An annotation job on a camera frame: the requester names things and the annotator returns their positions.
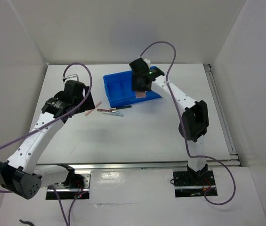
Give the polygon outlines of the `pink concealer stick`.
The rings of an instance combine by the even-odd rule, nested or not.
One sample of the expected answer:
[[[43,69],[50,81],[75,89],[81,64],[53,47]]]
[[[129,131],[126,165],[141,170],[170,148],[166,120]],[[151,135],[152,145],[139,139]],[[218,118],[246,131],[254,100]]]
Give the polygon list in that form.
[[[95,104],[94,108],[91,110],[88,110],[84,113],[85,116],[88,116],[92,111],[94,111],[95,109],[97,109],[100,105],[102,104],[102,101],[99,101]]]

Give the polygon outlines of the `red lip gloss tube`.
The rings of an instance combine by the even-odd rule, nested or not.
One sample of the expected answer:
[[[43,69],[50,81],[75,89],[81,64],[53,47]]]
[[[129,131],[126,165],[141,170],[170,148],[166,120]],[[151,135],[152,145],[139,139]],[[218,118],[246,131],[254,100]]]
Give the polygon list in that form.
[[[109,109],[100,109],[100,108],[98,108],[97,111],[98,112],[112,112],[112,110],[109,110]]]

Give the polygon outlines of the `silver blue mascara tube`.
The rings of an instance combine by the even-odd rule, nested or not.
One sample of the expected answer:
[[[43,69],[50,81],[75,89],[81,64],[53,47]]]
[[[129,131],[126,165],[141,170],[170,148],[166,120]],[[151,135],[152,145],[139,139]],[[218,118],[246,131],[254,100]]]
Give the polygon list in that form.
[[[124,114],[114,113],[114,112],[102,112],[102,114],[111,115],[111,116],[119,116],[119,117],[123,117],[124,116]]]

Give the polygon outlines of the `blue plastic compartment tray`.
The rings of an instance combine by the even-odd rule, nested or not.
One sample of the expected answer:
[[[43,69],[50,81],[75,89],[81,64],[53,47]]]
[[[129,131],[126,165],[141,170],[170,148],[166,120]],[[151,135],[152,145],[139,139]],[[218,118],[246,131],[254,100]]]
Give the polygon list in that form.
[[[152,91],[146,92],[144,98],[136,98],[135,92],[131,89],[132,71],[104,75],[103,81],[105,93],[111,108],[161,98],[161,96]]]

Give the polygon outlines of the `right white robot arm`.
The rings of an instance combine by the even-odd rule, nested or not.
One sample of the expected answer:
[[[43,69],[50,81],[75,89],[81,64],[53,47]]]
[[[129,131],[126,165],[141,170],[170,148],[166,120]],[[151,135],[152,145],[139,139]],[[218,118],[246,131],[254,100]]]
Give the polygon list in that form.
[[[139,57],[129,63],[132,70],[132,90],[153,91],[174,103],[179,115],[179,133],[187,141],[188,181],[197,185],[208,171],[204,158],[204,141],[209,126],[208,107],[205,101],[196,101],[174,85],[158,67],[150,67],[150,60]]]

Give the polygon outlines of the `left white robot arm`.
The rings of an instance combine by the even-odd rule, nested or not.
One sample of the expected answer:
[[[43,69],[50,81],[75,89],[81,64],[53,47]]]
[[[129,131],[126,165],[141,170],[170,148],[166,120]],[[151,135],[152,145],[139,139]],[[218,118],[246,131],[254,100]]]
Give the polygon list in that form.
[[[24,139],[20,147],[5,161],[0,161],[0,185],[27,200],[40,188],[59,183],[65,188],[82,189],[85,179],[71,166],[58,163],[36,169],[42,153],[54,137],[75,114],[95,108],[90,87],[69,80],[64,90],[45,102],[33,134]]]

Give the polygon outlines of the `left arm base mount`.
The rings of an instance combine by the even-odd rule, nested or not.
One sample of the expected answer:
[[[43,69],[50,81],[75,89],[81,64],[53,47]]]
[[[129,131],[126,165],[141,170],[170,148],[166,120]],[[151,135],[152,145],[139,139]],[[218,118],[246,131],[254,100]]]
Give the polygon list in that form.
[[[61,200],[88,200],[90,197],[90,181],[91,172],[83,172],[70,185],[55,183],[52,187]]]

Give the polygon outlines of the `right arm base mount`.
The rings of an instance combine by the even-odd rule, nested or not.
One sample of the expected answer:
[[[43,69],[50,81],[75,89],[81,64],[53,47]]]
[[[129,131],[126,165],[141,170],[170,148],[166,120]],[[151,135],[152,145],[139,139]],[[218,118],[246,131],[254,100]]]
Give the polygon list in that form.
[[[170,183],[174,186],[176,198],[200,197],[204,196],[205,192],[207,192],[207,196],[218,195],[214,174],[211,170],[198,181],[193,181],[187,171],[174,171]]]

